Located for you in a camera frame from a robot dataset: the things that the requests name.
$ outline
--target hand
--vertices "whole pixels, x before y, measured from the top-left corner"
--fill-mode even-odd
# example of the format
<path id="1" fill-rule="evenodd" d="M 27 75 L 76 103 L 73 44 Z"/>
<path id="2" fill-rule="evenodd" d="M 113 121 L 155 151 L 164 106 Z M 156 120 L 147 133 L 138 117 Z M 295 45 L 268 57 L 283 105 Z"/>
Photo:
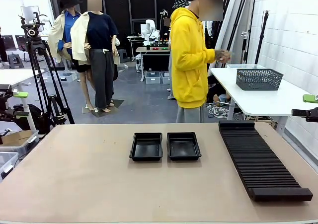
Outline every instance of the hand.
<path id="1" fill-rule="evenodd" d="M 84 49 L 90 49 L 91 46 L 89 45 L 89 43 L 84 43 Z"/>
<path id="2" fill-rule="evenodd" d="M 72 43 L 71 43 L 71 42 L 65 43 L 65 44 L 63 45 L 63 47 L 66 48 L 66 49 L 71 49 L 71 48 L 72 48 Z"/>
<path id="3" fill-rule="evenodd" d="M 113 45 L 113 46 L 112 46 L 112 49 L 113 49 L 113 54 L 117 54 L 117 53 L 118 53 L 118 52 L 117 52 L 116 45 Z"/>
<path id="4" fill-rule="evenodd" d="M 215 59 L 221 63 L 227 63 L 231 59 L 231 54 L 227 50 L 215 50 Z"/>

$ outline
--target yellow hoodie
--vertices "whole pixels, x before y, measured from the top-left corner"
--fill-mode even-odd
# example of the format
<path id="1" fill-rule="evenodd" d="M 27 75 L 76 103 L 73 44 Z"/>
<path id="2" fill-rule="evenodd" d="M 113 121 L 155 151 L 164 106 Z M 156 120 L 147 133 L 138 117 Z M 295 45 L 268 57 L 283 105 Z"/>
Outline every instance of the yellow hoodie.
<path id="1" fill-rule="evenodd" d="M 202 22 L 188 9 L 176 9 L 170 37 L 173 95 L 180 107 L 200 107 L 208 94 L 207 63 L 215 56 L 205 47 Z"/>

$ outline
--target gray basket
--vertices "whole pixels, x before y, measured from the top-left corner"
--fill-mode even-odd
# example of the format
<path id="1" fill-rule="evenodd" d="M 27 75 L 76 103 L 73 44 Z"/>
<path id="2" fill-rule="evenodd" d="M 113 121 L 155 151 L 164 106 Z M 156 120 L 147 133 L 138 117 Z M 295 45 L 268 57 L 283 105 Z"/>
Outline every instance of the gray basket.
<path id="1" fill-rule="evenodd" d="M 244 91 L 277 91 L 283 74 L 273 69 L 238 69 L 237 85 Z"/>

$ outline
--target stool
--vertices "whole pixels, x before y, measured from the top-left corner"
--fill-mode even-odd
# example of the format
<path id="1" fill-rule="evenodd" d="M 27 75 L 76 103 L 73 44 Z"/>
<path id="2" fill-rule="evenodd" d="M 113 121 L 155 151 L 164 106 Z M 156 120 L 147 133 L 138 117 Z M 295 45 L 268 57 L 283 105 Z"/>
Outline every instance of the stool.
<path id="1" fill-rule="evenodd" d="M 120 57 L 120 63 L 121 64 L 129 62 L 126 49 L 119 49 L 118 50 L 118 54 L 119 54 L 119 57 Z"/>
<path id="2" fill-rule="evenodd" d="M 9 54 L 8 60 L 9 60 L 9 67 L 11 69 L 15 69 L 15 66 L 19 66 L 19 68 L 24 68 L 24 65 L 22 63 L 22 60 L 19 54 Z"/>

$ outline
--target table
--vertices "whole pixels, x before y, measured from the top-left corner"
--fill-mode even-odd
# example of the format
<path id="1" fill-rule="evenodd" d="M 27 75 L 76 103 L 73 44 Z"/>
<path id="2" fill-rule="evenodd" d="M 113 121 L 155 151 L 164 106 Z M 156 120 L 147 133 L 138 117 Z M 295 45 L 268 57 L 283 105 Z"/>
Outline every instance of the table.
<path id="1" fill-rule="evenodd" d="M 255 127 L 311 202 L 251 201 L 217 123 L 60 125 L 0 183 L 1 223 L 318 222 L 318 175 L 268 124 Z M 160 162 L 129 159 L 135 132 L 162 132 Z M 167 132 L 195 132 L 199 161 L 168 161 Z"/>
<path id="2" fill-rule="evenodd" d="M 282 80 L 278 91 L 244 91 L 236 85 L 237 69 L 211 69 L 212 74 L 231 96 L 228 120 L 232 120 L 235 103 L 249 116 L 278 117 L 277 132 L 284 133 L 292 109 L 310 110 L 317 104 L 303 102 L 305 90 Z"/>
<path id="3" fill-rule="evenodd" d="M 133 49 L 133 42 L 132 42 L 132 41 L 135 41 L 135 40 L 144 41 L 145 38 L 143 38 L 143 37 L 141 37 L 141 36 L 130 35 L 130 36 L 127 36 L 127 39 L 128 39 L 129 42 L 130 42 L 131 57 L 132 57 L 132 61 L 133 61 L 135 57 L 134 57 L 134 49 Z"/>
<path id="4" fill-rule="evenodd" d="M 153 50 L 153 47 L 150 47 L 150 49 L 148 50 L 146 47 L 138 47 L 136 49 L 136 52 L 140 53 L 141 56 L 141 79 L 140 81 L 144 81 L 145 79 L 145 73 L 144 73 L 144 64 L 143 64 L 143 54 L 147 54 L 149 52 L 155 52 L 157 53 L 156 55 L 153 56 L 157 56 L 157 55 L 169 55 L 170 54 L 170 49 L 168 47 L 158 47 L 158 50 Z"/>
<path id="5" fill-rule="evenodd" d="M 28 86 L 28 84 L 23 83 L 24 80 L 33 77 L 32 69 L 2 69 L 0 70 L 0 83 L 11 85 L 12 88 L 17 87 L 19 91 L 23 91 L 22 86 Z M 34 121 L 32 119 L 29 106 L 25 98 L 21 98 L 24 111 L 29 112 L 27 120 L 30 126 L 30 129 L 35 131 Z"/>

